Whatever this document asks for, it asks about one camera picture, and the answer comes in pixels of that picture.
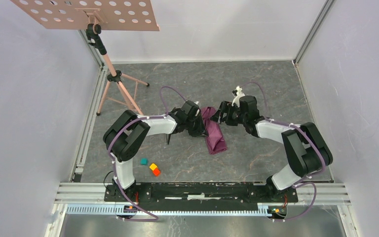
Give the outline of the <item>purple cloth napkin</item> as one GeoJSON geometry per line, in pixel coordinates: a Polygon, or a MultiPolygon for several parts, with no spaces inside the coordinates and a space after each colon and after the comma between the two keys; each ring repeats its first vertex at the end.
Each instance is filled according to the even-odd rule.
{"type": "Polygon", "coordinates": [[[227,144],[219,124],[210,120],[216,111],[214,107],[204,107],[201,109],[203,124],[208,133],[205,141],[210,155],[215,155],[227,150],[227,144]]]}

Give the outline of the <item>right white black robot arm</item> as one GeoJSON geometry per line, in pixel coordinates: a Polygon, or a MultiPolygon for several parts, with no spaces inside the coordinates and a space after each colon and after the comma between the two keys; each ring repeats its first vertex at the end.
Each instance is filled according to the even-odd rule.
{"type": "Polygon", "coordinates": [[[288,163],[268,177],[265,184],[265,195],[271,201],[279,201],[286,190],[312,174],[323,172],[333,162],[333,155],[314,123],[298,125],[262,116],[254,96],[223,101],[210,119],[229,126],[241,124],[254,137],[283,144],[288,163]]]}

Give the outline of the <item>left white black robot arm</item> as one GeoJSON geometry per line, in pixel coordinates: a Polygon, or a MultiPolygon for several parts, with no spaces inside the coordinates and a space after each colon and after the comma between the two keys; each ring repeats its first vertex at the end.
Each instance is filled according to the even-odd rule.
{"type": "Polygon", "coordinates": [[[103,136],[108,154],[112,159],[116,194],[123,201],[135,196],[136,183],[133,174],[133,157],[147,136],[165,134],[167,143],[173,134],[187,131],[191,137],[207,137],[201,109],[193,101],[186,101],[180,108],[156,116],[138,115],[125,111],[109,127],[103,136]]]}

